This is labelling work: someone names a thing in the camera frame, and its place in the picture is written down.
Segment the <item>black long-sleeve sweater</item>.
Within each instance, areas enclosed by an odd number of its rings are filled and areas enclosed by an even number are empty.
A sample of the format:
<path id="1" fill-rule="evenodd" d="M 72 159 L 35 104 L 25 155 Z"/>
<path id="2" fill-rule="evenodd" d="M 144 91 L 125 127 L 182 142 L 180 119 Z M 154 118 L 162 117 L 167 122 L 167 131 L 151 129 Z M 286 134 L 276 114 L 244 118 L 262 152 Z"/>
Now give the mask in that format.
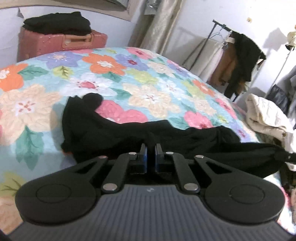
<path id="1" fill-rule="evenodd" d="M 98 156 L 116 158 L 145 145 L 153 150 L 160 144 L 190 159 L 203 155 L 238 170 L 264 178 L 277 172 L 285 163 L 295 162 L 295 154 L 282 147 L 264 143 L 243 143 L 233 130 L 214 128 L 181 130 L 167 120 L 146 123 L 115 123 L 96 113 L 103 98 L 90 93 L 69 97 L 62 115 L 64 142 L 62 150 L 81 163 Z"/>

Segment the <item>dark clothes pile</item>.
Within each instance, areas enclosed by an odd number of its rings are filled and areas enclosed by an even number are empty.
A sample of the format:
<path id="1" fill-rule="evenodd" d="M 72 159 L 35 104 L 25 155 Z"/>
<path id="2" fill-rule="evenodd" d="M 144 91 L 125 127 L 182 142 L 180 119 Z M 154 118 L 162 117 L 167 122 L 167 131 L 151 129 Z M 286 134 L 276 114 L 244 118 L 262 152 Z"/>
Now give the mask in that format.
<path id="1" fill-rule="evenodd" d="M 275 103 L 290 120 L 295 120 L 295 67 L 266 96 Z"/>

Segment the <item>folded black clothes on suitcase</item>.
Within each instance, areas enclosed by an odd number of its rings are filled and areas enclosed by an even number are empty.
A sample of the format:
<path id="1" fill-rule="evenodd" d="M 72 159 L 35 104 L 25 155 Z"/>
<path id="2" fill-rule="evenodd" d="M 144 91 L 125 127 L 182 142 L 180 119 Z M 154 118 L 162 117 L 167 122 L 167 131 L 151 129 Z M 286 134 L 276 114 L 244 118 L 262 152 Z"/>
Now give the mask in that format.
<path id="1" fill-rule="evenodd" d="M 55 13 L 24 20 L 26 30 L 48 35 L 64 34 L 84 36 L 92 32 L 90 21 L 79 11 L 72 13 Z"/>

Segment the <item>floral quilted bedspread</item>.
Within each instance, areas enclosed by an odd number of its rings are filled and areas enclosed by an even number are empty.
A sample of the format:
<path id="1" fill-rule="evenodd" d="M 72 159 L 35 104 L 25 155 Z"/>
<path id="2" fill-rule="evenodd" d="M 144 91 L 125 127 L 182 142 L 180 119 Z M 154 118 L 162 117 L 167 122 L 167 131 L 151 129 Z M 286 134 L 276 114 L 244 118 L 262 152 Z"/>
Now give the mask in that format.
<path id="1" fill-rule="evenodd" d="M 245 113 L 175 62 L 140 48 L 55 52 L 1 68 L 1 230 L 22 222 L 16 191 L 67 168 L 61 150 L 67 99 L 100 94 L 98 113 L 116 123 L 168 120 L 175 128 L 225 126 L 244 142 L 261 137 Z"/>

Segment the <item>cream jacket pile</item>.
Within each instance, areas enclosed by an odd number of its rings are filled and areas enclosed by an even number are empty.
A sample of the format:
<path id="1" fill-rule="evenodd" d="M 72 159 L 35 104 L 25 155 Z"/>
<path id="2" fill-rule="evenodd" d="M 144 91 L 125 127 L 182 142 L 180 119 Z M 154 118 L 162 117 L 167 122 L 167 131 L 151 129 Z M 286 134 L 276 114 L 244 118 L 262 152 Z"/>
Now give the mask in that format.
<path id="1" fill-rule="evenodd" d="M 256 132 L 276 138 L 288 152 L 295 152 L 295 129 L 287 116 L 272 101 L 255 94 L 245 100 L 246 121 Z"/>

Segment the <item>beige curtain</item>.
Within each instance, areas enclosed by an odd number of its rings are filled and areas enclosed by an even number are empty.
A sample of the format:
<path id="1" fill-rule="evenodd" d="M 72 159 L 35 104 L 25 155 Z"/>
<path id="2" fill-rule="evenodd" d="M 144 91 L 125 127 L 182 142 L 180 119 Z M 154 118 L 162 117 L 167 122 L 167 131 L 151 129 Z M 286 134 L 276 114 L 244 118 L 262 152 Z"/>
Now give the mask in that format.
<path id="1" fill-rule="evenodd" d="M 139 47 L 164 54 L 184 1 L 149 1 L 146 8 L 154 14 L 142 13 L 132 32 L 129 47 Z"/>

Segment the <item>red suitcase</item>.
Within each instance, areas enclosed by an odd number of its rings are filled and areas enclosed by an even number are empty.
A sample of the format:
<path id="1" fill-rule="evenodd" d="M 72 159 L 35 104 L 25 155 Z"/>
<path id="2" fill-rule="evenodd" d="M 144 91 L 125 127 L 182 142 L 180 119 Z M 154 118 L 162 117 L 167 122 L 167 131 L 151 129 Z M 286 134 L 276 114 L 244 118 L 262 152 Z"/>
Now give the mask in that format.
<path id="1" fill-rule="evenodd" d="M 93 30 L 85 36 L 64 34 L 41 34 L 21 28 L 18 42 L 17 61 L 59 51 L 80 51 L 104 48 L 108 36 Z"/>

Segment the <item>silver quilted window cover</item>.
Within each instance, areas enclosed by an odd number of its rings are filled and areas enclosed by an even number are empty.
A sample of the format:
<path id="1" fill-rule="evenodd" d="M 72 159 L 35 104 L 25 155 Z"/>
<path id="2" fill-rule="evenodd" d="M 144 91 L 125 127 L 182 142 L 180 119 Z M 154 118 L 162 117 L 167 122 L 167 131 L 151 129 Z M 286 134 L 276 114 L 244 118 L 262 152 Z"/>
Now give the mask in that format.
<path id="1" fill-rule="evenodd" d="M 126 21 L 134 21 L 141 15 L 155 15 L 161 1 L 55 1 L 57 6 L 64 6 L 86 11 L 93 11 L 113 16 Z"/>

